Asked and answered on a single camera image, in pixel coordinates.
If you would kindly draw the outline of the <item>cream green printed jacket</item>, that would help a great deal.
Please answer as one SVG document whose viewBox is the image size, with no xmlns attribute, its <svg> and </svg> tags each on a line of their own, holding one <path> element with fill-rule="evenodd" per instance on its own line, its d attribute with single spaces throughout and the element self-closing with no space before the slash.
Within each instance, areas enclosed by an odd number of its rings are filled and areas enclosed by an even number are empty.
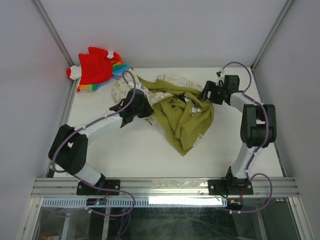
<svg viewBox="0 0 320 240">
<path fill-rule="evenodd" d="M 120 78 L 111 90 L 118 104 L 127 96 L 133 83 L 142 84 L 154 113 L 145 118 L 157 127 L 169 144 L 185 156 L 204 137 L 214 120 L 214 107 L 209 100 L 200 100 L 203 87 L 192 80 L 175 74 L 160 74 L 147 81 L 128 73 Z"/>
</svg>

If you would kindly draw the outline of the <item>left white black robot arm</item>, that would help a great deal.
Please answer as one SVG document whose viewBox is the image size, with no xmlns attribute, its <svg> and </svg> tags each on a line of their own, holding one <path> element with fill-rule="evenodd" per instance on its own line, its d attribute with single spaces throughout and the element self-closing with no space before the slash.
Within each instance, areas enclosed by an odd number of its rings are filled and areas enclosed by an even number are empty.
<svg viewBox="0 0 320 240">
<path fill-rule="evenodd" d="M 147 96 L 142 90 L 131 89 L 126 98 L 112 106 L 105 115 L 78 128 L 62 125 L 51 145 L 48 157 L 70 175 L 87 183 L 93 194 L 103 192 L 105 176 L 87 163 L 87 151 L 91 143 L 113 130 L 123 128 L 135 117 L 140 119 L 154 113 Z"/>
</svg>

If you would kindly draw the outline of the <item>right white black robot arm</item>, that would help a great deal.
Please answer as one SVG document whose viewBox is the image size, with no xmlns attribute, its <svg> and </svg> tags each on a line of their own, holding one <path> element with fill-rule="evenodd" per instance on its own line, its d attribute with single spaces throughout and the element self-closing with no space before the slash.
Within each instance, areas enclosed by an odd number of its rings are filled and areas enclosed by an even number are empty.
<svg viewBox="0 0 320 240">
<path fill-rule="evenodd" d="M 226 103 L 242 114 L 240 151 L 225 177 L 208 181 L 208 193 L 211 196 L 226 198 L 229 195 L 253 195 L 250 169 L 261 151 L 277 138 L 275 106 L 254 100 L 239 86 L 240 78 L 237 75 L 225 75 L 224 80 L 219 82 L 207 81 L 198 97 L 217 105 Z"/>
</svg>

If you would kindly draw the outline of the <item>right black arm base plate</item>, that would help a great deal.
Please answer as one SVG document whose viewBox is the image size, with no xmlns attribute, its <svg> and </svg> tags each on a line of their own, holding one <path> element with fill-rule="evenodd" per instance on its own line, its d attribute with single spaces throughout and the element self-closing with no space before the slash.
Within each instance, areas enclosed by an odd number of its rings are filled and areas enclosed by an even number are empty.
<svg viewBox="0 0 320 240">
<path fill-rule="evenodd" d="M 208 182 L 208 193 L 210 196 L 220 195 L 220 196 L 231 196 L 231 195 L 253 195 L 252 184 L 248 179 L 210 179 Z"/>
</svg>

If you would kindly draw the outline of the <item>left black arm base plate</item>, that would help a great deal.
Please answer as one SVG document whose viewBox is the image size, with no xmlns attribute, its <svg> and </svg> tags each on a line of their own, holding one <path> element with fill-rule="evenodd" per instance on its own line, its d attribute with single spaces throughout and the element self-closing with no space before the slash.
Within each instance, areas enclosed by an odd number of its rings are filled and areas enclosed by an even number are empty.
<svg viewBox="0 0 320 240">
<path fill-rule="evenodd" d="M 77 186 L 76 194 L 78 196 L 118 196 L 121 188 L 119 179 L 105 178 L 100 180 L 95 187 L 80 181 Z"/>
</svg>

